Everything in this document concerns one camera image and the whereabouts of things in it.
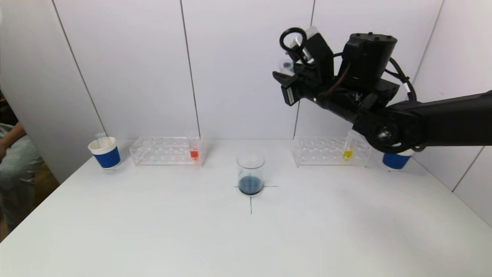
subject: blue liquid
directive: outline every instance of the blue liquid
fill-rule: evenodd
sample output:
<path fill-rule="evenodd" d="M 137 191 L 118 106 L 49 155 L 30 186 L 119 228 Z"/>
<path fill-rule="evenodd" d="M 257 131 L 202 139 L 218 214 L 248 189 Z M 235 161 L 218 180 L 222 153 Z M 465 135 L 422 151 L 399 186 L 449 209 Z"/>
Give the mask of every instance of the blue liquid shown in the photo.
<path fill-rule="evenodd" d="M 247 195 L 253 195 L 260 192 L 263 188 L 260 178 L 255 176 L 245 176 L 239 180 L 239 190 Z"/>

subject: white wall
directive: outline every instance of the white wall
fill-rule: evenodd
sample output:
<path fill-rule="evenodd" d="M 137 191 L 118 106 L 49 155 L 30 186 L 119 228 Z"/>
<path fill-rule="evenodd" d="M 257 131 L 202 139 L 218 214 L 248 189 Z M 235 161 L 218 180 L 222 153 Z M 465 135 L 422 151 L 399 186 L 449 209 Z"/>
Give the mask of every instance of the white wall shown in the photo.
<path fill-rule="evenodd" d="M 492 146 L 486 146 L 454 193 L 492 227 Z"/>
<path fill-rule="evenodd" d="M 341 52 L 350 34 L 368 33 L 392 35 L 398 39 L 392 57 L 411 80 L 417 73 L 428 40 L 434 28 L 442 0 L 324 0 L 316 1 L 312 24 L 318 28 L 334 53 Z M 335 60 L 335 73 L 341 58 Z M 401 84 L 384 74 L 383 78 Z M 404 100 L 400 88 L 390 102 Z M 296 136 L 346 136 L 352 124 L 308 100 L 301 100 Z"/>
<path fill-rule="evenodd" d="M 297 105 L 272 77 L 286 58 L 278 39 L 307 28 L 313 0 L 183 0 L 201 135 L 291 139 Z"/>
<path fill-rule="evenodd" d="M 55 4 L 109 135 L 198 135 L 179 0 Z"/>
<path fill-rule="evenodd" d="M 420 101 L 492 89 L 491 27 L 492 1 L 444 2 L 414 82 Z M 428 147 L 414 157 L 439 181 L 453 189 L 480 149 L 479 146 Z"/>
<path fill-rule="evenodd" d="M 102 125 L 50 0 L 1 0 L 0 83 L 9 104 L 62 182 L 91 153 Z"/>

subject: wooden floor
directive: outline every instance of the wooden floor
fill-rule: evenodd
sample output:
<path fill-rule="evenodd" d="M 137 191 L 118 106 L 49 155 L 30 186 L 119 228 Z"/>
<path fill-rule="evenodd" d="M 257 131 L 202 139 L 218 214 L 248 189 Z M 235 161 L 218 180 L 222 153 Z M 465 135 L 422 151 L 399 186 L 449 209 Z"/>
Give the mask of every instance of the wooden floor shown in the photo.
<path fill-rule="evenodd" d="M 34 197 L 34 208 L 39 206 L 50 194 L 60 185 L 55 179 L 46 164 L 36 174 L 36 195 Z M 5 223 L 3 213 L 0 212 L 0 242 L 7 236 L 7 224 Z"/>

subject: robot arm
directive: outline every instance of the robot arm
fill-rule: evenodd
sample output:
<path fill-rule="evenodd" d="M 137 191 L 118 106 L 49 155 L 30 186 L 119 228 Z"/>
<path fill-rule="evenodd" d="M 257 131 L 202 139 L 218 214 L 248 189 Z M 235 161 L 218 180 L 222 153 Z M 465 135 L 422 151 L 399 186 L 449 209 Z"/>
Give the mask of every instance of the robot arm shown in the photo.
<path fill-rule="evenodd" d="M 302 41 L 288 47 L 284 39 L 300 34 Z M 301 98 L 313 101 L 353 123 L 374 148 L 386 153 L 426 146 L 492 145 L 492 90 L 486 93 L 420 103 L 400 67 L 391 59 L 396 38 L 390 35 L 352 34 L 345 45 L 338 75 L 333 54 L 313 27 L 306 32 L 290 28 L 280 45 L 294 62 L 294 75 L 273 72 L 285 103 Z M 386 70 L 391 62 L 397 72 Z M 381 79 L 383 72 L 399 78 L 408 101 L 386 107 L 400 87 Z"/>

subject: person's arm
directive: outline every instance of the person's arm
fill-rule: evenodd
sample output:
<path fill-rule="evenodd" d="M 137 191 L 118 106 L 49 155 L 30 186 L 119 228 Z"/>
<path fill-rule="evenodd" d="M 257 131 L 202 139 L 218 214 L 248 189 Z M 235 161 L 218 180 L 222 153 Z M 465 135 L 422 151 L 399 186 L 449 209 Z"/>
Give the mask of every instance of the person's arm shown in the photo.
<path fill-rule="evenodd" d="M 26 131 L 20 122 L 15 124 L 14 128 L 8 132 L 0 141 L 0 161 L 3 160 L 7 153 L 7 148 L 11 147 L 18 139 L 26 135 Z"/>

